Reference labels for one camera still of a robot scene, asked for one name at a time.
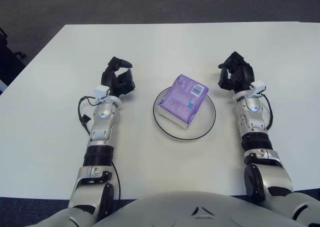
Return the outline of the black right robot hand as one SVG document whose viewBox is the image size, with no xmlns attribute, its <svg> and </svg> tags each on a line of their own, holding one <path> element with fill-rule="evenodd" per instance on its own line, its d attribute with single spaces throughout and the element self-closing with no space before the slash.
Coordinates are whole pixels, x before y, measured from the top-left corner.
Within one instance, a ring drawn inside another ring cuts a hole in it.
<svg viewBox="0 0 320 227">
<path fill-rule="evenodd" d="M 218 82 L 221 89 L 238 93 L 249 90 L 250 84 L 255 81 L 253 68 L 236 51 L 218 68 L 221 69 Z"/>
</svg>

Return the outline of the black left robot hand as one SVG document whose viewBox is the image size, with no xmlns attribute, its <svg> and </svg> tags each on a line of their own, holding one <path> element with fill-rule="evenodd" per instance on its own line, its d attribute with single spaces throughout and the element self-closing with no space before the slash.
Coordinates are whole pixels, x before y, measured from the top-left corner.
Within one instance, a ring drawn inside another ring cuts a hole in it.
<svg viewBox="0 0 320 227">
<path fill-rule="evenodd" d="M 101 85 L 109 87 L 109 94 L 117 98 L 132 92 L 136 87 L 133 81 L 132 67 L 130 62 L 114 56 L 102 73 Z M 116 75 L 120 68 L 125 68 L 127 71 Z"/>
</svg>

